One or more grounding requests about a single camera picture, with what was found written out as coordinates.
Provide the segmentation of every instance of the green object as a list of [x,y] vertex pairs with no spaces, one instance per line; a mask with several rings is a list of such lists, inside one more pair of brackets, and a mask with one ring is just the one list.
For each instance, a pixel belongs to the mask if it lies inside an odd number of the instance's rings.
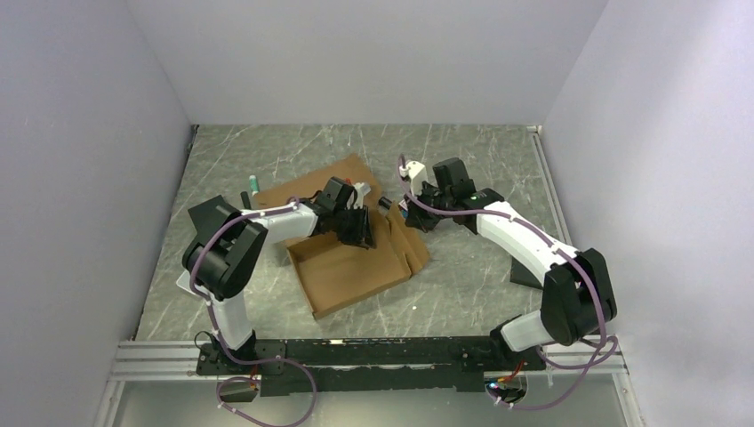
[[259,182],[257,181],[257,175],[249,176],[249,185],[252,187],[252,196],[259,193]]

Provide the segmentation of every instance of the marble-patterned floor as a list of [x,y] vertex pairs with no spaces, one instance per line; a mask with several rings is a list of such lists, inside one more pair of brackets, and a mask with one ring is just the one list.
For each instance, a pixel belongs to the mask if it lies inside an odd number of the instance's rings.
[[[400,197],[395,176],[404,153],[431,167],[461,158],[477,187],[501,193],[529,221],[559,237],[541,164],[524,126],[236,125],[200,126],[152,278],[138,340],[187,340],[210,328],[206,308],[175,285],[195,231],[187,209],[238,194],[256,174],[268,188],[357,153],[384,195]],[[503,320],[539,308],[539,291],[508,281],[510,257],[454,223],[422,234],[430,262],[416,277],[329,317],[314,320],[293,268],[263,254],[245,289],[262,338],[488,334]]]

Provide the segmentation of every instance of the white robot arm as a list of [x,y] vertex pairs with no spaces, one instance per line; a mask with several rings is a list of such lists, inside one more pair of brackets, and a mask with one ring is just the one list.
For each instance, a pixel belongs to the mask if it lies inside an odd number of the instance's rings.
[[[187,292],[211,298],[218,328],[228,347],[237,350],[253,337],[253,325],[246,315],[242,291],[261,250],[289,238],[305,238],[327,231],[336,232],[346,245],[372,247],[369,216],[364,207],[364,196],[369,191],[369,185],[364,182],[351,186],[333,177],[322,192],[300,203],[291,203],[288,209],[284,206],[282,209],[238,211],[220,196],[194,206],[188,213],[197,228],[197,237],[183,255],[182,263],[187,270],[176,283]],[[229,229],[213,246],[199,268],[200,283],[192,288],[189,270],[198,254],[217,229],[239,215],[254,217]]]
[[427,232],[442,219],[452,217],[502,247],[542,284],[540,310],[504,322],[491,332],[500,342],[503,356],[510,358],[551,342],[570,345],[598,328],[589,290],[568,259],[590,275],[605,320],[615,317],[613,289],[599,252],[580,252],[559,242],[524,219],[494,190],[477,191],[466,166],[456,157],[433,166],[437,186],[428,182],[427,168],[419,162],[405,163],[398,171],[408,193],[406,225]]

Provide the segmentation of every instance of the cardboard flap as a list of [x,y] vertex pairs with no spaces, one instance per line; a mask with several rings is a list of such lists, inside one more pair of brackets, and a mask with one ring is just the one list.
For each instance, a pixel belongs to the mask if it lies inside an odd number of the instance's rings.
[[427,246],[421,241],[416,229],[406,227],[405,219],[397,205],[393,204],[390,207],[387,220],[394,250],[405,257],[412,275],[418,273],[429,261]]
[[371,211],[377,247],[345,246],[333,233],[310,238],[288,248],[315,318],[348,307],[411,277],[403,255],[390,244],[388,220]]
[[377,208],[377,202],[382,197],[382,187],[372,175],[369,166],[365,165],[356,154],[351,154],[327,167],[302,175],[293,181],[260,191],[254,195],[254,199],[259,203],[261,209],[285,205],[290,196],[313,196],[315,192],[323,189],[327,181],[334,176],[343,180],[348,178],[354,183],[369,183],[371,190],[364,197],[364,204],[369,208]]

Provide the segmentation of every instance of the white wall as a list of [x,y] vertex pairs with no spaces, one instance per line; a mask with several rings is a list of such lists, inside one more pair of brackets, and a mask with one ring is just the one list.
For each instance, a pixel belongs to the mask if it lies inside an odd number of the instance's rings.
[[0,5],[3,426],[92,424],[188,137],[125,1]]
[[545,122],[649,425],[754,425],[754,3],[611,1]]
[[540,124],[606,0],[128,0],[199,124]]

